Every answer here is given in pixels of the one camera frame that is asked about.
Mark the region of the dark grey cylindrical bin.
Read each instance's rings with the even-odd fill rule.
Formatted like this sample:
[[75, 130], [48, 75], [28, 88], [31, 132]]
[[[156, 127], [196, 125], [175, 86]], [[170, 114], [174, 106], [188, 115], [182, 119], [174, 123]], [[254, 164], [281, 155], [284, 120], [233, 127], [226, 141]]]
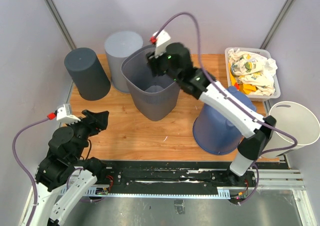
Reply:
[[92, 49], [80, 47], [70, 51], [64, 65], [83, 99], [98, 101], [109, 93], [111, 82]]

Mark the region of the grey mesh square bin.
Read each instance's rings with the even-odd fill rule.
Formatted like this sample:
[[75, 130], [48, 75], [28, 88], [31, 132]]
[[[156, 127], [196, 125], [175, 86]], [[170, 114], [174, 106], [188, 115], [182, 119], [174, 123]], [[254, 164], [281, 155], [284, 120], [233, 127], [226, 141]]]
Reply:
[[121, 73], [135, 107], [149, 120], [160, 121], [175, 107], [180, 87], [169, 76], [153, 76], [146, 55], [155, 47], [144, 46], [126, 58]]

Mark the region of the light grey round bin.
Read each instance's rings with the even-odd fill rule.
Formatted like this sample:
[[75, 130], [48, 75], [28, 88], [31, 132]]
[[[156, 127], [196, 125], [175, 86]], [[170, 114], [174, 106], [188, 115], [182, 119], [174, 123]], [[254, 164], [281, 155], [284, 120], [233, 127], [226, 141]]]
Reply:
[[122, 93], [129, 93], [126, 80], [122, 74], [123, 61], [143, 46], [143, 38], [134, 31], [119, 31], [111, 34], [104, 42], [111, 83]]

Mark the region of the blue plastic bucket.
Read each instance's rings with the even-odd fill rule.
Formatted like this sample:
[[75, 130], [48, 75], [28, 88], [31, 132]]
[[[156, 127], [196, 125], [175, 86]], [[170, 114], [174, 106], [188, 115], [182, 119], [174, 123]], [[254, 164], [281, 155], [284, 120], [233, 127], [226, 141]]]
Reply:
[[222, 114], [205, 104], [194, 121], [193, 137], [206, 152], [226, 155], [234, 151], [241, 142], [241, 132]]

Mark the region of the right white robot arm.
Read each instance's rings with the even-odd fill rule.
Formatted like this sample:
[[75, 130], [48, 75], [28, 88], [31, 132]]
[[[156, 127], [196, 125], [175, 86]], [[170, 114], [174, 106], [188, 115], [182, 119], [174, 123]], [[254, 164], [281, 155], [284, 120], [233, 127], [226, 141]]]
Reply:
[[189, 49], [182, 43], [166, 42], [158, 46], [154, 42], [153, 45], [154, 52], [146, 55], [152, 75], [170, 77], [185, 93], [222, 114], [244, 137], [226, 174], [230, 185], [240, 185], [247, 169], [262, 155], [272, 138], [276, 119], [251, 110], [203, 67], [195, 67]]

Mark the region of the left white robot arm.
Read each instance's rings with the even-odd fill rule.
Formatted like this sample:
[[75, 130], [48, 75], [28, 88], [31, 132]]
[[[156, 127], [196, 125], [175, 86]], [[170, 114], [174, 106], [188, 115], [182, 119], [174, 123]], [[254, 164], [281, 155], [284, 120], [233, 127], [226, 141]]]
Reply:
[[85, 192], [107, 179], [107, 165], [102, 160], [80, 157], [89, 138], [106, 130], [110, 113], [83, 110], [82, 114], [52, 134], [48, 153], [35, 175], [34, 202], [22, 225], [62, 226]]

